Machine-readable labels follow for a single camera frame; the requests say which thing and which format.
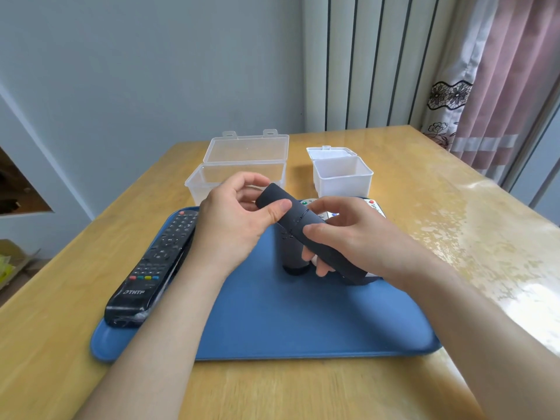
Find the hinged lid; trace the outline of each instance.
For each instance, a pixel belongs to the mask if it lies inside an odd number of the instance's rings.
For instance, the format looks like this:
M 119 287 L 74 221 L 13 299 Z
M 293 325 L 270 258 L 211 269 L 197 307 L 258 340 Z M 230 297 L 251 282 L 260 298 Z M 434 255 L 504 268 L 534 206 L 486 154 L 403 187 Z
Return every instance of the hinged lid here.
M 210 141 L 204 163 L 281 161 L 288 158 L 290 136 L 267 129 L 262 135 L 237 135 L 224 131 Z
M 316 159 L 342 158 L 346 156 L 358 156 L 347 147 L 308 147 L 307 152 L 312 161 Z

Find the cardboard box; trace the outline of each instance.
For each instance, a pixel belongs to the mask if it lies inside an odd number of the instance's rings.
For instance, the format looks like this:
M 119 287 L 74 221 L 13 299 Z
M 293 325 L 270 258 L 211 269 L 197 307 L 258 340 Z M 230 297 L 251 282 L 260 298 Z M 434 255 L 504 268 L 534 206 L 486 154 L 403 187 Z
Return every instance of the cardboard box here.
M 14 242 L 8 239 L 0 239 L 0 255 L 9 256 L 13 270 L 6 277 L 0 279 L 0 289 L 10 282 L 39 251 L 28 255 Z

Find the table surface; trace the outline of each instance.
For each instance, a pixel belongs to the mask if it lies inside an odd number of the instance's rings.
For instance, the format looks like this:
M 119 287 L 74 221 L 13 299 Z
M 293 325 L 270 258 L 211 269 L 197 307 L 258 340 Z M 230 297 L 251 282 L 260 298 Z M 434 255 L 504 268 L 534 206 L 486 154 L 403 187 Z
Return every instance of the table surface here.
M 316 197 L 306 147 L 352 149 L 389 219 L 560 353 L 560 229 L 409 126 L 290 136 L 286 190 Z M 173 211 L 207 141 L 179 143 L 0 309 L 0 419 L 69 419 L 107 371 L 88 344 Z M 444 349 L 424 357 L 199 362 L 180 418 L 479 419 Z

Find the hand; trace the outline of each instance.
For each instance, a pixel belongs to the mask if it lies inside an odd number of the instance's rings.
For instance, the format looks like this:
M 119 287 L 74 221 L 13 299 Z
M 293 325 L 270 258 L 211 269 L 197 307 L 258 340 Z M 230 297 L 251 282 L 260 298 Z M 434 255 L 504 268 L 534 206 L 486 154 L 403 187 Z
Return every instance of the hand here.
M 427 272 L 432 262 L 441 262 L 357 197 L 321 197 L 308 207 L 317 214 L 339 214 L 329 218 L 327 224 L 306 225 L 304 234 L 308 238 L 335 248 L 354 265 L 380 275 L 401 290 L 411 275 Z M 302 258 L 313 257 L 304 247 Z M 317 260 L 317 275 L 322 277 L 332 270 L 323 260 Z
M 255 199 L 270 179 L 255 172 L 238 172 L 214 188 L 200 204 L 188 258 L 219 264 L 228 276 L 256 246 L 269 225 L 292 207 L 288 199 L 258 209 Z

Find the pink curtain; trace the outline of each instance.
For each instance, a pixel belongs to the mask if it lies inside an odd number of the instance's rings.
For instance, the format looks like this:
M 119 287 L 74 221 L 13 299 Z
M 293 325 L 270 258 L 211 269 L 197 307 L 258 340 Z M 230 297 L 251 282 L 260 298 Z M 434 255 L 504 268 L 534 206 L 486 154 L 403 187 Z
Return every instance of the pink curtain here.
M 451 153 L 498 181 L 554 50 L 560 0 L 499 0 Z

